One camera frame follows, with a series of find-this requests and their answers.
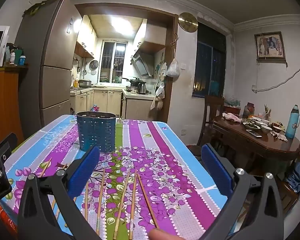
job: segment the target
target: kitchen window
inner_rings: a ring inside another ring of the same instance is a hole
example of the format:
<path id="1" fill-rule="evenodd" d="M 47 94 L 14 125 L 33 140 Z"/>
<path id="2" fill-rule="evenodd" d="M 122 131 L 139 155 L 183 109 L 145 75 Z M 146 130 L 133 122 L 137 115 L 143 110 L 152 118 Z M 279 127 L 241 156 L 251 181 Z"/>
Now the kitchen window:
<path id="1" fill-rule="evenodd" d="M 99 82 L 121 83 L 127 43 L 103 41 Z"/>
<path id="2" fill-rule="evenodd" d="M 226 37 L 199 23 L 192 96 L 221 97 L 226 71 Z"/>

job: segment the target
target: blue thermos flask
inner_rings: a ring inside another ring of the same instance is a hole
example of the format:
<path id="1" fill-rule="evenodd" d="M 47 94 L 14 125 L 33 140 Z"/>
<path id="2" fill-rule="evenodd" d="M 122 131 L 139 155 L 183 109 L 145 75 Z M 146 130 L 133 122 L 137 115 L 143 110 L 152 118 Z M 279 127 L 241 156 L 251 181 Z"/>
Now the blue thermos flask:
<path id="1" fill-rule="evenodd" d="M 300 123 L 300 114 L 299 109 L 297 105 L 294 105 L 294 107 L 291 110 L 289 123 L 286 130 L 286 137 L 293 139 L 294 135 L 296 133 L 296 129 L 299 127 Z"/>

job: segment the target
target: table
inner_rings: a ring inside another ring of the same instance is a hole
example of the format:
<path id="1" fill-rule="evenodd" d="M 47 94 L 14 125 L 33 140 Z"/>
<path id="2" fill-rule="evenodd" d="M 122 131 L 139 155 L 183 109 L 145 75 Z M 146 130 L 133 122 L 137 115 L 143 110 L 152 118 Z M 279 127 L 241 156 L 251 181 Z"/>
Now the table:
<path id="1" fill-rule="evenodd" d="M 213 122 L 213 129 L 217 131 L 216 138 L 222 138 L 224 145 L 228 145 L 235 151 L 251 155 L 251 158 L 245 167 L 245 170 L 253 169 L 255 158 L 259 155 L 265 159 L 292 161 L 300 153 L 298 138 L 288 139 L 287 142 L 274 138 L 270 133 L 262 135 L 262 138 L 256 138 L 246 132 L 245 126 L 241 123 L 228 121 L 222 116 L 217 116 Z"/>
<path id="2" fill-rule="evenodd" d="M 102 171 L 106 170 L 106 191 L 103 193 L 100 236 L 112 239 L 118 205 L 128 169 L 139 170 L 147 197 L 151 201 L 160 229 L 187 240 L 198 239 L 212 224 L 227 198 L 221 195 L 210 175 L 190 153 L 170 127 L 163 122 L 117 120 L 116 150 L 100 154 L 100 160 L 88 184 L 88 204 L 85 189 L 75 203 L 85 214 L 88 223 L 96 229 L 98 198 Z M 17 148 L 5 162 L 12 192 L 6 203 L 18 213 L 26 176 L 39 175 L 52 158 L 44 176 L 53 175 L 64 164 L 68 165 L 84 152 L 79 149 L 76 117 L 63 115 L 54 120 Z M 121 213 L 119 239 L 128 239 L 133 177 L 128 180 Z M 62 214 L 58 216 L 61 229 L 69 234 Z M 153 221 L 137 183 L 134 239 L 147 239 L 154 228 Z"/>

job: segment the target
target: power cord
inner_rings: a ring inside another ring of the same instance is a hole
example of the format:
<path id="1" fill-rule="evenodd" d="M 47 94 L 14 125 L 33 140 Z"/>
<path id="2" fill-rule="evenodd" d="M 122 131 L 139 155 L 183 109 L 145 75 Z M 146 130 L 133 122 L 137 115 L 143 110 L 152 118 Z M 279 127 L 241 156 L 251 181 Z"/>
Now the power cord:
<path id="1" fill-rule="evenodd" d="M 255 93 L 258 93 L 258 92 L 269 91 L 269 90 L 271 90 L 271 89 L 277 88 L 277 87 L 279 87 L 279 86 L 281 86 L 281 85 L 287 83 L 287 82 L 288 82 L 291 78 L 293 78 L 299 71 L 300 71 L 300 68 L 299 68 L 299 69 L 298 69 L 291 77 L 289 77 L 286 81 L 281 82 L 280 84 L 278 84 L 278 85 L 276 85 L 276 86 L 273 86 L 273 87 L 270 87 L 270 88 L 267 88 L 267 89 L 255 90 L 255 89 L 253 89 L 253 87 L 254 87 L 254 85 L 253 85 L 252 88 L 251 88 L 251 90 L 252 90 L 253 92 L 255 92 Z"/>

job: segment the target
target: plastic basket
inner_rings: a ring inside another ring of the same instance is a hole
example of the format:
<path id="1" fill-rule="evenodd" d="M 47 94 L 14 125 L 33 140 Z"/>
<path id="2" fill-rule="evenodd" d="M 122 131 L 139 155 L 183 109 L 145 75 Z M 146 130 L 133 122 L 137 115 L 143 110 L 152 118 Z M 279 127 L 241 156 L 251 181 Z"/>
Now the plastic basket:
<path id="1" fill-rule="evenodd" d="M 86 152 L 91 145 L 99 147 L 101 153 L 115 150 L 116 115 L 103 112 L 77 113 L 80 149 Z"/>

